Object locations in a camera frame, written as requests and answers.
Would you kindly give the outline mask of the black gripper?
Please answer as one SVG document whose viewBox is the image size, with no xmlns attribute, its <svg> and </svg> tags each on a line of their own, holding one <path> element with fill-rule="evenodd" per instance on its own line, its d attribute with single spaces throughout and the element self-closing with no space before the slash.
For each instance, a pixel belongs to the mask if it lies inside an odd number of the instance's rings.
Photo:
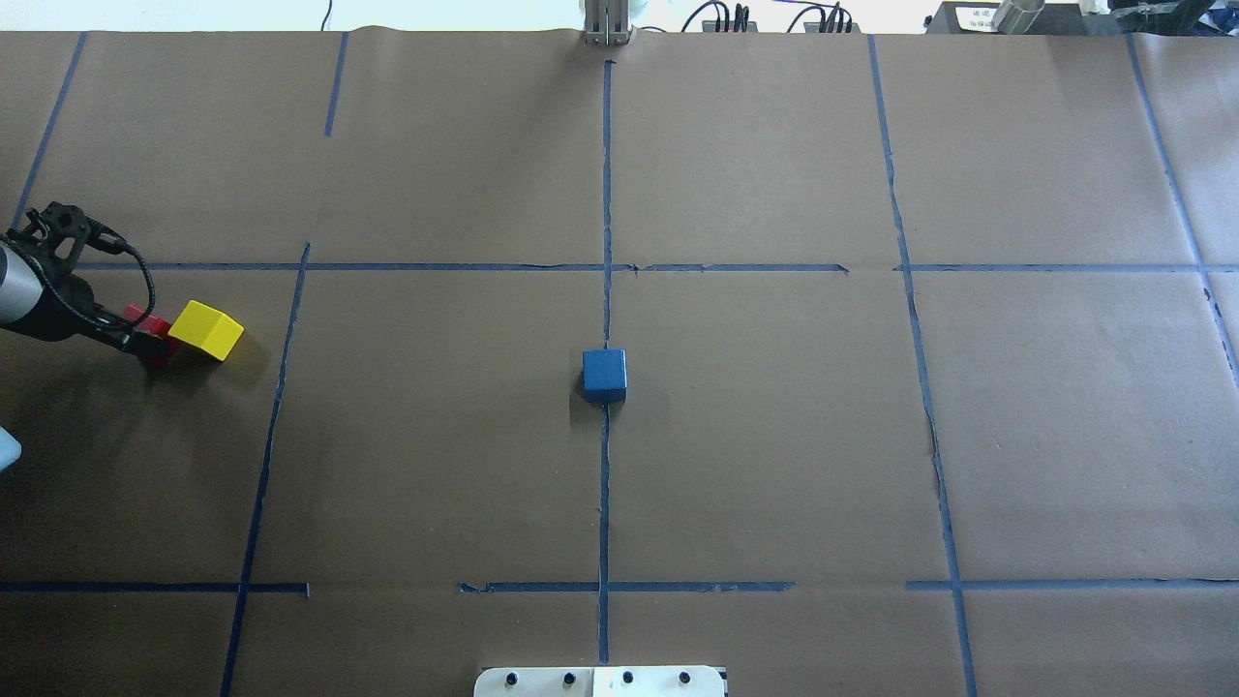
<svg viewBox="0 0 1239 697">
<path fill-rule="evenodd" d="M 138 321 L 112 312 L 87 314 L 85 322 L 81 324 L 81 336 L 128 354 L 142 354 L 146 348 L 146 340 L 142 340 L 138 331 Z"/>
</svg>

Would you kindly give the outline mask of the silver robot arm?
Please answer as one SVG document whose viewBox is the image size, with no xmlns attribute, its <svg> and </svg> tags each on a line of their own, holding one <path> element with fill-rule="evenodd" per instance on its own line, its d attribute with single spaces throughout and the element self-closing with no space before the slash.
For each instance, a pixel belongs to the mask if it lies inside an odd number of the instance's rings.
<svg viewBox="0 0 1239 697">
<path fill-rule="evenodd" d="M 95 301 L 94 290 L 72 270 L 48 274 L 45 265 L 10 236 L 2 238 L 1 326 L 12 334 L 45 343 L 88 337 L 133 357 L 147 357 L 150 340 L 138 331 L 150 310 L 136 319 L 121 318 Z"/>
</svg>

